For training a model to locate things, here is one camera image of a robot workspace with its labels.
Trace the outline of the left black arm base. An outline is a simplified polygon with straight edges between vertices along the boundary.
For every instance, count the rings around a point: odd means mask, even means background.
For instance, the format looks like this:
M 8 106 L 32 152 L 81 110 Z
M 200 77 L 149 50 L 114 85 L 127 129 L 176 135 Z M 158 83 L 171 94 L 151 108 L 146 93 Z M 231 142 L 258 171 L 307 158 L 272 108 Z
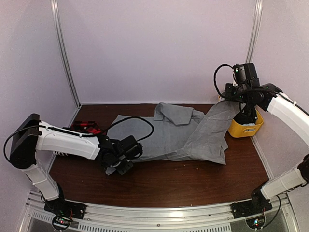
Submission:
M 67 201 L 62 193 L 59 198 L 51 201 L 46 200 L 41 194 L 41 200 L 44 203 L 44 210 L 54 214 L 51 224 L 56 231 L 62 232 L 68 229 L 74 219 L 84 219 L 86 205 Z

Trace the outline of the red black plaid shirt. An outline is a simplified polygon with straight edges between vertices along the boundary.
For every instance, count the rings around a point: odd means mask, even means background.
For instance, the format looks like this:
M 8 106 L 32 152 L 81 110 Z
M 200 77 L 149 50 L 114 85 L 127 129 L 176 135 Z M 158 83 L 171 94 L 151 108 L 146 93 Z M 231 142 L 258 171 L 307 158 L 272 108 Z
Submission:
M 83 133 L 83 134 L 93 134 L 96 137 L 107 135 L 106 131 L 102 130 L 97 122 L 95 121 L 74 121 L 70 127 L 63 127 L 65 131 L 73 131 L 74 133 Z M 76 153 L 68 153 L 62 151 L 53 151 L 55 156 L 80 156 L 88 160 L 95 160 L 98 156 L 98 152 L 91 153 L 91 155 L 79 155 Z

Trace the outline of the yellow plastic basket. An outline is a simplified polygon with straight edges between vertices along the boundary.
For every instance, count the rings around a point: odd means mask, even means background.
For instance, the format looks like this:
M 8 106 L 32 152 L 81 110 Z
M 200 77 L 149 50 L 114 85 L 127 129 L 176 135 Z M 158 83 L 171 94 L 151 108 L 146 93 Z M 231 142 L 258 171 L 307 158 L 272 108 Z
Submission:
M 256 110 L 256 114 L 257 114 L 257 120 L 255 124 L 253 123 L 239 124 L 233 119 L 227 131 L 234 138 L 254 136 L 264 123 L 263 117 L 260 115 L 260 113 L 257 110 Z

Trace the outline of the grey long sleeve shirt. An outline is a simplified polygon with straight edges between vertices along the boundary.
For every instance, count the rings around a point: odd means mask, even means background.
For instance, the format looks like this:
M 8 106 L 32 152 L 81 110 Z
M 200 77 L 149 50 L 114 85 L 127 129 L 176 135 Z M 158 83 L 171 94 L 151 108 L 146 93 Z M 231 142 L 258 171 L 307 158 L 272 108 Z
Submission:
M 130 135 L 142 139 L 143 154 L 134 163 L 198 160 L 225 165 L 225 134 L 238 112 L 239 105 L 233 101 L 220 101 L 207 113 L 161 102 L 153 117 L 118 115 L 117 125 L 107 135 L 118 140 Z

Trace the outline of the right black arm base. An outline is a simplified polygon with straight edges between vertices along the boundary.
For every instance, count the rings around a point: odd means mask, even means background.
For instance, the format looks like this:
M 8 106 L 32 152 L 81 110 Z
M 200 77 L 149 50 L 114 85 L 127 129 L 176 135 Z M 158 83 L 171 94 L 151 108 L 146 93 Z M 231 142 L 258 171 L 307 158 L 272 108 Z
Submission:
M 246 218 L 247 226 L 253 230 L 261 230 L 266 225 L 265 212 L 272 210 L 272 204 L 263 196 L 261 188 L 259 186 L 251 193 L 250 200 L 236 201 L 230 206 L 234 219 Z

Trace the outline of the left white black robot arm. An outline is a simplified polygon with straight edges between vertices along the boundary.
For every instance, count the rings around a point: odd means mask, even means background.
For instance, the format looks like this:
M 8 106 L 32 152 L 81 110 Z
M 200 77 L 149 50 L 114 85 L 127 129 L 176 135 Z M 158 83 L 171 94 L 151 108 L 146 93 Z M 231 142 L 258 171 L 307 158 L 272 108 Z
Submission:
M 93 134 L 67 130 L 41 121 L 38 114 L 31 114 L 8 136 L 5 144 L 9 141 L 12 142 L 10 152 L 3 153 L 6 160 L 26 174 L 60 215 L 69 211 L 69 203 L 61 198 L 60 186 L 41 165 L 36 157 L 37 151 L 67 153 L 88 160 L 100 159 L 103 168 L 115 169 L 120 174 L 129 170 L 132 161 L 143 154 L 142 144 L 132 135 L 117 140 L 109 138 L 105 131 Z

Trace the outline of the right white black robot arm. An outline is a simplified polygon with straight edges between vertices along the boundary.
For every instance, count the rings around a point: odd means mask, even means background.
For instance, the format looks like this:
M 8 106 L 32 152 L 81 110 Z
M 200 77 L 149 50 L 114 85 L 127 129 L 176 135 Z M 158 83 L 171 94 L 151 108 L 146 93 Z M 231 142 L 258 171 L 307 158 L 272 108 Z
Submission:
M 309 115 L 296 102 L 288 98 L 274 84 L 261 85 L 253 63 L 232 66 L 233 83 L 227 83 L 224 93 L 219 95 L 227 101 L 239 102 L 244 107 L 235 116 L 239 124 L 257 122 L 256 106 L 280 119 L 291 128 L 306 144 L 309 142 Z M 278 196 L 309 182 L 309 157 L 281 176 L 259 186 L 248 201 L 248 210 L 258 213 L 266 205 L 266 200 Z

